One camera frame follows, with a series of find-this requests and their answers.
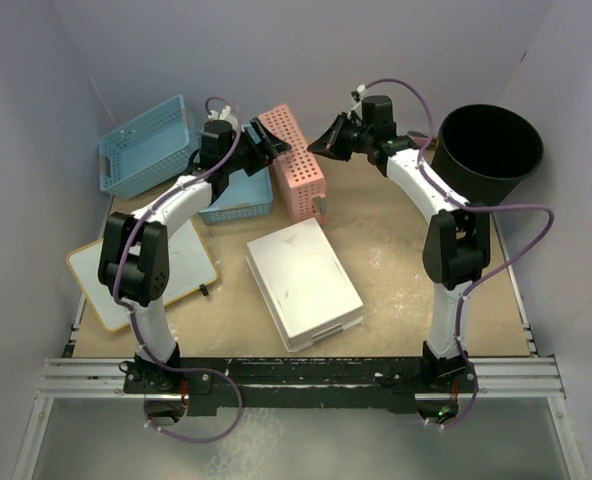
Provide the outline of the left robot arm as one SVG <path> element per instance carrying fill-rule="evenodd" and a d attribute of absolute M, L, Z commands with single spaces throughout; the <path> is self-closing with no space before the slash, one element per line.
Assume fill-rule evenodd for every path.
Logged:
<path fill-rule="evenodd" d="M 237 127 L 209 120 L 200 146 L 172 187 L 137 211 L 108 217 L 98 280 L 126 311 L 137 340 L 135 359 L 150 364 L 146 378 L 158 391 L 174 390 L 182 378 L 180 349 L 163 303 L 170 279 L 169 240 L 222 196 L 233 173 L 252 176 L 290 150 L 258 118 Z"/>

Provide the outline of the shallow blue perforated basket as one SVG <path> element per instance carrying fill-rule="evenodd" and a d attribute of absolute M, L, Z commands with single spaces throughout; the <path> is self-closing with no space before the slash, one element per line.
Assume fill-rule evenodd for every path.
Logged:
<path fill-rule="evenodd" d="M 245 124 L 252 133 L 251 123 Z M 203 173 L 220 161 L 234 145 L 235 128 L 228 122 L 208 121 L 200 135 L 200 147 L 192 158 L 192 173 Z M 206 224 L 252 218 L 268 215 L 272 210 L 273 193 L 269 166 L 253 176 L 244 171 L 231 174 L 225 172 L 225 165 L 208 178 L 212 185 L 214 201 L 199 212 Z"/>

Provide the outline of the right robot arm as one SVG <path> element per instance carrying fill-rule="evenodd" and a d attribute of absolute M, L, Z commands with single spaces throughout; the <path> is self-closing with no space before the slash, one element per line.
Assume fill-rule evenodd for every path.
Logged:
<path fill-rule="evenodd" d="M 393 103 L 386 95 L 358 102 L 360 113 L 338 114 L 307 150 L 336 161 L 355 153 L 396 184 L 428 224 L 422 263 L 434 284 L 432 323 L 419 360 L 422 383 L 443 391 L 467 371 L 463 331 L 467 323 L 468 288 L 490 263 L 490 219 L 459 207 L 447 185 L 423 157 L 414 158 L 411 139 L 397 132 Z"/>

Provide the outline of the tall blue perforated basket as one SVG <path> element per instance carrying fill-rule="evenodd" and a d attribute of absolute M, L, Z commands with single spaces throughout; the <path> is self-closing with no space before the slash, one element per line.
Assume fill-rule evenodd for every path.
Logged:
<path fill-rule="evenodd" d="M 100 190 L 132 199 L 180 174 L 198 149 L 193 116 L 174 96 L 101 138 Z"/>

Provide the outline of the white perforated basket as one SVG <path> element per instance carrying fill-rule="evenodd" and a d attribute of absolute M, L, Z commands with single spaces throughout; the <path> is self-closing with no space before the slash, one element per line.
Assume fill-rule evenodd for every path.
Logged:
<path fill-rule="evenodd" d="M 364 303 L 316 219 L 248 242 L 246 260 L 287 351 L 362 322 Z"/>

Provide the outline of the large black bucket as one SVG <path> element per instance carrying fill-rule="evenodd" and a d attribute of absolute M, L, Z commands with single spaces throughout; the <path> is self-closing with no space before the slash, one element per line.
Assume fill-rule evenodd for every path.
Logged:
<path fill-rule="evenodd" d="M 432 169 L 472 203 L 499 205 L 539 168 L 544 144 L 537 130 L 505 108 L 472 104 L 440 125 Z"/>

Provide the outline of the pink perforated basket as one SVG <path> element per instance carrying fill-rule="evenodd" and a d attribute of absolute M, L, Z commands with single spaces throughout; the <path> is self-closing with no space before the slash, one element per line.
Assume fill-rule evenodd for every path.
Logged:
<path fill-rule="evenodd" d="M 284 103 L 259 116 L 263 126 L 291 149 L 272 164 L 274 177 L 294 223 L 326 215 L 326 180 L 289 106 Z"/>

